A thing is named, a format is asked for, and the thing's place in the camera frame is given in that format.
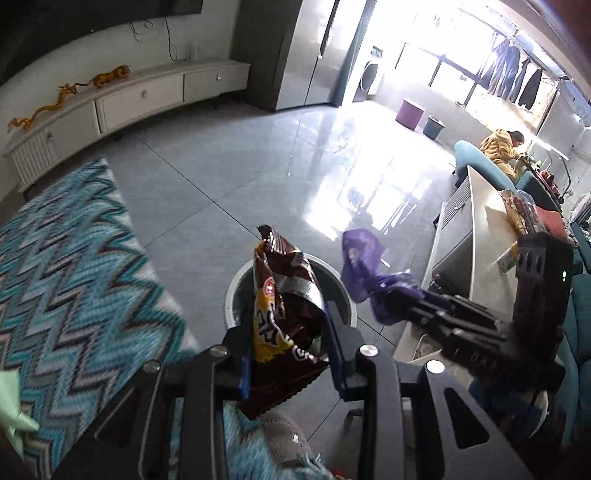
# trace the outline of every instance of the blue bucket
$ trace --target blue bucket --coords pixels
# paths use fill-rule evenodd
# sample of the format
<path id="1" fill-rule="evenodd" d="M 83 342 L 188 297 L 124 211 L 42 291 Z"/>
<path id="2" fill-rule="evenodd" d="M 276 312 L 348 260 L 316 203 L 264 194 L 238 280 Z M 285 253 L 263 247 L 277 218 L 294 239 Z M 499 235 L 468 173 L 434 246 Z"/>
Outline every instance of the blue bucket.
<path id="1" fill-rule="evenodd" d="M 435 140 L 439 135 L 439 132 L 445 128 L 443 122 L 437 120 L 434 116 L 429 115 L 423 133 L 431 140 Z"/>

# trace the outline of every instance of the purple stool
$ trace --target purple stool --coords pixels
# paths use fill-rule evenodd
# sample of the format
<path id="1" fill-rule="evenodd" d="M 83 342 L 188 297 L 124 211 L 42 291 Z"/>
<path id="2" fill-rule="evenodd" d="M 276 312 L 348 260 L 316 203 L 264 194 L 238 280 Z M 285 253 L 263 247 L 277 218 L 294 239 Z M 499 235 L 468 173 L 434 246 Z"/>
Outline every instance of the purple stool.
<path id="1" fill-rule="evenodd" d="M 403 124 L 406 128 L 414 130 L 421 117 L 425 113 L 425 109 L 410 100 L 404 99 L 402 106 L 396 115 L 396 121 Z"/>

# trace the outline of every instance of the chip bag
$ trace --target chip bag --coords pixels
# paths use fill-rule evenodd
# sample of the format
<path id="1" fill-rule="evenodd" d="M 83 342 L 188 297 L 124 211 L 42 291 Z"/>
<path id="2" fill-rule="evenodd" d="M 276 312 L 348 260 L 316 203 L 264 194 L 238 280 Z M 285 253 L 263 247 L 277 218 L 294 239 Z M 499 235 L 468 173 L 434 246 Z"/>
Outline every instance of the chip bag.
<path id="1" fill-rule="evenodd" d="M 254 358 L 251 396 L 240 403 L 250 419 L 309 385 L 328 366 L 320 353 L 324 299 L 310 262 L 271 227 L 253 258 L 255 287 Z"/>

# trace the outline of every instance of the black coat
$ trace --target black coat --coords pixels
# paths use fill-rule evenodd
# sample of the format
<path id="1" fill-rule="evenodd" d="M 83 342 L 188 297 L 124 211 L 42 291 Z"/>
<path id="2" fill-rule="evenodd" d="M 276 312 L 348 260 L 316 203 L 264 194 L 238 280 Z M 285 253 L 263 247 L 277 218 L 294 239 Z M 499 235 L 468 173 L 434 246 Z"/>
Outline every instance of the black coat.
<path id="1" fill-rule="evenodd" d="M 534 106 L 535 97 L 538 95 L 540 82 L 542 81 L 542 69 L 538 69 L 528 80 L 521 96 L 519 97 L 518 105 L 524 105 L 528 110 Z"/>

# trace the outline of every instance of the purple plastic bag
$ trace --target purple plastic bag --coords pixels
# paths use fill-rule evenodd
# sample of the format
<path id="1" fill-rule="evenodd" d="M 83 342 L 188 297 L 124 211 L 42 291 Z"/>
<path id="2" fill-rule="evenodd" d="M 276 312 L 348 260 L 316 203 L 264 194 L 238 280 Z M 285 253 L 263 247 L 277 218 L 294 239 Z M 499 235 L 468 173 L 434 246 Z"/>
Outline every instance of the purple plastic bag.
<path id="1" fill-rule="evenodd" d="M 378 238 L 360 228 L 343 233 L 342 280 L 355 303 L 369 297 L 376 320 L 384 325 L 393 325 L 406 318 L 410 304 L 425 298 L 426 293 L 417 280 L 408 272 L 385 275 L 378 271 L 385 248 Z M 386 307 L 384 297 L 395 293 L 402 301 L 397 308 Z"/>

